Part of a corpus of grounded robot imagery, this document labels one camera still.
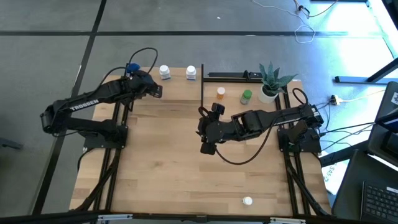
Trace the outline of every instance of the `gray floor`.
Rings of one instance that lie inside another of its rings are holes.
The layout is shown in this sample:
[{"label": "gray floor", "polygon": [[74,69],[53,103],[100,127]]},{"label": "gray floor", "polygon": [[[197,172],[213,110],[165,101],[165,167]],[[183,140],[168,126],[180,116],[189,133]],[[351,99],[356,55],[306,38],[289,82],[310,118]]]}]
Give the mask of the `gray floor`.
[{"label": "gray floor", "polygon": [[[294,2],[289,0],[260,2],[295,10]],[[329,5],[309,0],[300,2],[312,14]],[[91,30],[99,5],[99,0],[0,1],[0,31]],[[303,81],[311,103],[324,102],[332,94],[348,100],[384,88],[332,82],[336,75],[372,75],[393,59],[374,14],[365,4],[338,3],[322,16],[310,19],[310,24],[316,31],[349,32],[356,37],[316,37],[311,44],[298,44],[294,37],[97,37],[80,93],[92,90],[110,68],[124,65],[133,51],[148,46],[159,50],[158,66],[204,63],[205,73],[258,71],[258,63],[271,60],[274,66],[281,67],[283,75],[299,74],[297,78]],[[250,0],[118,0],[108,1],[99,30],[294,31],[299,25],[296,17],[277,9],[261,8]],[[41,131],[39,114],[53,100],[70,95],[87,40],[87,37],[0,37],[0,136],[24,144],[21,151],[1,148],[0,217],[30,213],[53,143],[53,137]],[[152,63],[152,58],[152,52],[143,52],[135,60],[145,67]],[[332,106],[330,129],[372,121],[380,100],[381,95],[375,95]],[[361,119],[365,108],[366,119]],[[84,110],[76,116],[90,118],[92,111],[92,108]],[[346,142],[363,141],[368,134],[348,138]],[[324,139],[337,140],[342,136],[329,134]],[[45,213],[68,210],[82,145],[83,138],[77,135],[66,138]],[[327,151],[344,147],[335,145]]]}]

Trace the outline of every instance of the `wooden table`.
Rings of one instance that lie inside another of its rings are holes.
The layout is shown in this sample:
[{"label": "wooden table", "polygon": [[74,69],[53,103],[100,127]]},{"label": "wooden table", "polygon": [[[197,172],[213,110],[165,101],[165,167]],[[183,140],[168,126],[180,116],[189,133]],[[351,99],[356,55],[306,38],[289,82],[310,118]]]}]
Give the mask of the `wooden table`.
[{"label": "wooden table", "polygon": [[[129,134],[122,150],[114,189],[112,212],[209,214],[209,215],[292,215],[283,155],[279,151],[276,129],[261,153],[250,163],[233,166],[217,155],[200,153],[198,107],[201,102],[200,69],[197,81],[185,79],[184,68],[171,68],[172,79],[162,81],[154,68],[152,77],[163,86],[163,97],[150,96],[134,102],[129,115]],[[226,88],[224,99],[216,99],[216,89]],[[301,82],[292,82],[302,88]],[[253,97],[248,105],[239,102],[243,90],[250,89]],[[210,109],[213,102],[226,107],[221,117],[230,120],[232,114],[247,110],[274,111],[275,103],[264,104],[257,98],[260,84],[204,83],[203,104]],[[299,103],[289,92],[291,106]],[[94,120],[109,119],[114,105],[100,104]],[[220,153],[232,161],[250,158],[264,140],[265,134],[246,142],[219,144]],[[70,208],[79,206],[98,181],[104,149],[87,154],[80,166]],[[321,166],[317,158],[301,153],[305,182],[318,203],[330,212]],[[101,208],[104,207],[107,188]],[[299,211],[301,196],[296,186]],[[250,206],[242,198],[250,196]]]}]

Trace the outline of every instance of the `small bottle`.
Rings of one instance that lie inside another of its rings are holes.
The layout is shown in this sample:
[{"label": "small bottle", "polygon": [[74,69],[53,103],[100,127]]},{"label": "small bottle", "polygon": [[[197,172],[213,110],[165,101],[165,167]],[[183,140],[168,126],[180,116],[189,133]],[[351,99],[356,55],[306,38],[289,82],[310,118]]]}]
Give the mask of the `small bottle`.
[{"label": "small bottle", "polygon": [[168,80],[172,78],[172,76],[170,75],[169,67],[167,65],[160,66],[159,74],[162,80]]},{"label": "small bottle", "polygon": [[252,199],[251,197],[244,197],[244,198],[242,199],[242,202],[243,202],[243,204],[245,204],[245,205],[251,205],[251,204],[253,204],[253,199]]},{"label": "small bottle", "polygon": [[194,66],[190,65],[187,68],[187,80],[196,80],[197,79],[197,70]]},{"label": "small bottle", "polygon": [[225,88],[224,87],[219,87],[217,89],[217,99],[221,100],[224,98],[224,94],[225,94]]},{"label": "small bottle", "polygon": [[251,98],[251,91],[250,90],[244,90],[242,97],[241,97],[241,104],[246,105],[249,103],[250,98]]}]

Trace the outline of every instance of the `keyboard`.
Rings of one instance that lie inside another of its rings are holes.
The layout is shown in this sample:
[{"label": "keyboard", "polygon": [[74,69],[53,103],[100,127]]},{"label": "keyboard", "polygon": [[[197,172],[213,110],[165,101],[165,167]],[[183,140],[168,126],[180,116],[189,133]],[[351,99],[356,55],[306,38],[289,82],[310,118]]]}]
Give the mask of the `keyboard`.
[{"label": "keyboard", "polygon": [[398,190],[364,182],[361,220],[398,224]]}]

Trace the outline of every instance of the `black metal frame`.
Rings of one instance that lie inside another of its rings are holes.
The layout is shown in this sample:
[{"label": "black metal frame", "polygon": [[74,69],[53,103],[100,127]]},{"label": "black metal frame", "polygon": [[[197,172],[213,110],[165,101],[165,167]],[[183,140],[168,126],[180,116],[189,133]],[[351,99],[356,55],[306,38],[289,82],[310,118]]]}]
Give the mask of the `black metal frame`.
[{"label": "black metal frame", "polygon": [[357,84],[382,84],[387,85],[389,82],[398,82],[398,78],[385,78],[386,75],[398,68],[398,58],[388,63],[385,67],[377,71],[374,75],[366,77],[336,76],[337,83],[357,83]]}]

